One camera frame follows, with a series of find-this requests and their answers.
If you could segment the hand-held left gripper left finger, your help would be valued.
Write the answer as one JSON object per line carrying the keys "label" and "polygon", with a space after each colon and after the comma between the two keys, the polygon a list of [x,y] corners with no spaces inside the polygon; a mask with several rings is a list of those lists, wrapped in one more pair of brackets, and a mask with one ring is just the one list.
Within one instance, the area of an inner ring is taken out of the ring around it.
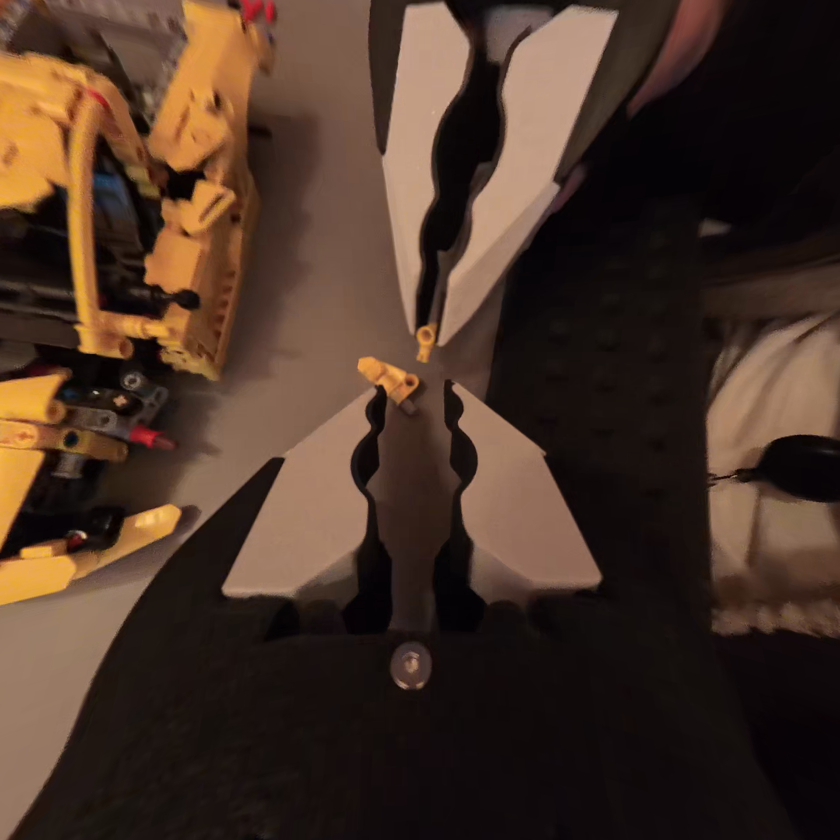
{"label": "hand-held left gripper left finger", "polygon": [[281,457],[224,595],[331,604],[351,634],[392,621],[392,560],[369,483],[380,467],[387,396],[369,388]]}

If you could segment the yellow angled toy piece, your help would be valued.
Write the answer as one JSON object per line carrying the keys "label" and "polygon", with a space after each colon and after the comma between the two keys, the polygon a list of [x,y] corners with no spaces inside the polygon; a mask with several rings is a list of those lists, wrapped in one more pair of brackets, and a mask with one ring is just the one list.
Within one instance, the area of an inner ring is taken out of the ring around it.
{"label": "yellow angled toy piece", "polygon": [[421,384],[416,374],[379,360],[373,356],[358,359],[357,371],[372,385],[381,387],[394,404],[410,402]]}

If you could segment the yellow toy brick car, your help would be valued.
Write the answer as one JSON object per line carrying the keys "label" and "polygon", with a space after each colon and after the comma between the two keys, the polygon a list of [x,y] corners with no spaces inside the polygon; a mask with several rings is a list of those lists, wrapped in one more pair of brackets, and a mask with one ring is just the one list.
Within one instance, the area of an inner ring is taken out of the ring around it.
{"label": "yellow toy brick car", "polygon": [[236,2],[2,2],[1,603],[168,538],[100,494],[173,374],[223,372],[259,214]]}

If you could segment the grey desk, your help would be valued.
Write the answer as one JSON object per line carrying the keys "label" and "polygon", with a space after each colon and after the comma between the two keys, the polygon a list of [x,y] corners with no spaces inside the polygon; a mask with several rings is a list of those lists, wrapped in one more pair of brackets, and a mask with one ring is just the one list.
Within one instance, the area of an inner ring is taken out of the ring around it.
{"label": "grey desk", "polygon": [[170,502],[182,530],[68,590],[2,607],[2,838],[47,781],[103,656],[179,542],[271,457],[284,455],[365,391],[358,359],[419,371],[416,413],[390,408],[371,490],[396,562],[394,623],[430,617],[420,594],[448,536],[443,380],[487,388],[503,287],[428,365],[416,365],[396,279],[368,61],[369,2],[277,2],[276,64],[258,75],[251,141],[262,202],[218,383],[173,387],[168,455],[144,450],[102,484],[130,512]]}

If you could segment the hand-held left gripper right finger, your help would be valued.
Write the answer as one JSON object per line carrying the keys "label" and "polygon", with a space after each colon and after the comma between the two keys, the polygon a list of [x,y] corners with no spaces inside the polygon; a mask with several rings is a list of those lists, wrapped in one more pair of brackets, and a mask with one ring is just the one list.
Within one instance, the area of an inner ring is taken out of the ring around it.
{"label": "hand-held left gripper right finger", "polygon": [[540,446],[455,381],[444,384],[450,532],[434,563],[438,628],[473,632],[493,604],[593,592],[602,572]]}

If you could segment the person's right hand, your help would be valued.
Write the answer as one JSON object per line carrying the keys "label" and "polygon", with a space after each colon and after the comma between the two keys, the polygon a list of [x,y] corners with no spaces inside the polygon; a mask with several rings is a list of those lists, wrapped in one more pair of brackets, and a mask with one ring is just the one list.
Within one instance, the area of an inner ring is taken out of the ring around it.
{"label": "person's right hand", "polygon": [[677,88],[711,48],[731,1],[681,1],[656,62],[626,106],[629,119]]}

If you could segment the white shirt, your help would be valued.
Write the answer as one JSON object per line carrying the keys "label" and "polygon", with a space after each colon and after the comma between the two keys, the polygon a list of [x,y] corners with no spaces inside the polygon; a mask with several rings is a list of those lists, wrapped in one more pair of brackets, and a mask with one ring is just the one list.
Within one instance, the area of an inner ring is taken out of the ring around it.
{"label": "white shirt", "polygon": [[[838,316],[763,330],[751,346],[736,332],[721,354],[707,410],[707,466],[724,476],[753,467],[775,439],[838,438]],[[838,588],[838,505],[794,500],[760,484],[723,481],[709,490],[712,576],[760,600]]]}

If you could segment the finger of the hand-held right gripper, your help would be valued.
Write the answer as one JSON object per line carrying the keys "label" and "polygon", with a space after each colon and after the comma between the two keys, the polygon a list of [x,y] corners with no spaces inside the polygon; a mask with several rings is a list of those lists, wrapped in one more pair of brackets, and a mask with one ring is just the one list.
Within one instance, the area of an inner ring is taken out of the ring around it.
{"label": "finger of the hand-held right gripper", "polygon": [[435,140],[469,58],[469,37],[448,5],[382,6],[382,169],[410,333],[421,326],[421,237],[436,196]]}
{"label": "finger of the hand-held right gripper", "polygon": [[503,141],[448,274],[439,345],[472,319],[548,215],[562,154],[617,18],[616,10],[567,7],[513,48],[500,88]]}

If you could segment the perforated panel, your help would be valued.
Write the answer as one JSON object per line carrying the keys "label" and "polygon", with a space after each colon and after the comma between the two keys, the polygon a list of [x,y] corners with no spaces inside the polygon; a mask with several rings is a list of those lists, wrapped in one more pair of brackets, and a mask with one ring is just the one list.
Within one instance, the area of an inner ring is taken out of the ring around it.
{"label": "perforated panel", "polygon": [[700,218],[667,152],[619,144],[517,260],[487,400],[546,452],[602,590],[705,624]]}

